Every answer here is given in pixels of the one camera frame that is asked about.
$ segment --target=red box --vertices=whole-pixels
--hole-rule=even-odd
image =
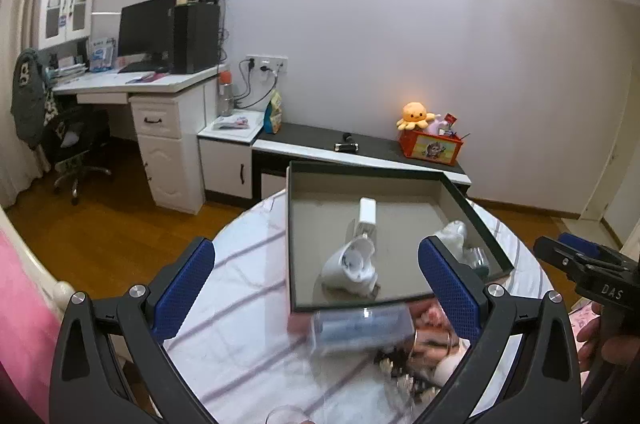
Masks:
[[[427,160],[455,166],[458,152],[464,143],[457,135],[439,136],[416,130],[405,130],[398,140],[402,153],[410,159]]]

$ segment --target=power cord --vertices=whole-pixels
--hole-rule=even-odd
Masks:
[[[247,68],[249,69],[249,75],[247,77],[244,76],[244,71],[242,71],[242,63],[248,62]],[[242,75],[242,80],[244,81],[244,93],[240,95],[234,95],[234,99],[242,100],[251,95],[251,72],[255,66],[255,59],[253,57],[244,58],[238,63],[238,70],[240,70],[240,75]]]
[[[284,63],[283,63],[283,62],[281,62],[281,63],[278,65],[278,69],[277,69],[276,71],[271,70],[271,68],[269,68],[268,66],[265,66],[265,65],[261,66],[261,67],[260,67],[260,71],[271,71],[271,73],[273,73],[273,74],[274,74],[274,77],[275,77],[275,78],[273,79],[273,86],[271,86],[271,87],[270,87],[270,89],[268,90],[268,92],[267,92],[267,93],[265,93],[262,97],[260,97],[260,99],[258,99],[257,101],[252,102],[251,104],[248,104],[247,106],[240,106],[240,105],[239,105],[239,106],[238,106],[238,108],[239,108],[239,109],[247,109],[247,108],[251,108],[252,106],[255,106],[256,104],[258,104],[258,102],[260,102],[261,100],[265,99],[265,98],[268,96],[268,94],[270,94],[270,93],[275,89],[275,87],[277,86],[277,84],[278,84],[278,76],[279,76],[279,74],[280,74],[280,69],[281,69],[283,66],[284,66]]]
[[[225,29],[226,0],[220,0],[220,12],[222,14],[222,28],[218,29],[218,63],[219,64],[226,61],[226,51],[223,48],[223,44],[226,41],[225,32],[227,32],[227,37],[228,37],[228,30]]]

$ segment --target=black countertop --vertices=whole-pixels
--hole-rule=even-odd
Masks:
[[[306,146],[315,149],[324,149],[334,151],[334,144],[342,142],[342,131],[335,131],[325,128],[314,128],[302,124],[283,123],[280,130],[272,135],[265,133],[263,130],[258,139],[269,140],[272,142],[280,142],[283,144],[293,144],[296,146]],[[355,153],[360,157],[370,157],[375,159],[390,160],[393,162],[401,162],[412,166],[422,166],[425,168],[437,169],[438,171],[450,171],[452,173],[460,173],[466,175],[460,164],[455,166],[446,166],[434,162],[427,162],[418,159],[408,159],[402,153],[400,144],[397,140],[380,139],[377,137],[368,137],[365,135],[353,134],[353,140],[356,141],[360,150]]]

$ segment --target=wall outlet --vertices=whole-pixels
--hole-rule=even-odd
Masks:
[[[273,71],[278,71],[278,66],[282,63],[282,67],[280,68],[279,76],[282,76],[283,73],[287,73],[287,63],[289,62],[289,57],[282,56],[274,56],[274,55],[247,55],[246,58],[253,57],[255,60],[255,73],[262,73],[260,71],[261,66],[266,66],[271,68]]]

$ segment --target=striped tablecloth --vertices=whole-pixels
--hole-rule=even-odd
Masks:
[[[515,266],[507,290],[542,298],[551,283],[530,251],[471,205]],[[304,338],[287,334],[285,209],[282,191],[216,236],[216,266],[177,336],[165,341],[167,353],[220,424],[260,424],[284,405],[303,409],[316,424],[412,422],[389,404],[370,355],[312,357]],[[519,340],[511,338],[476,412],[493,404]]]

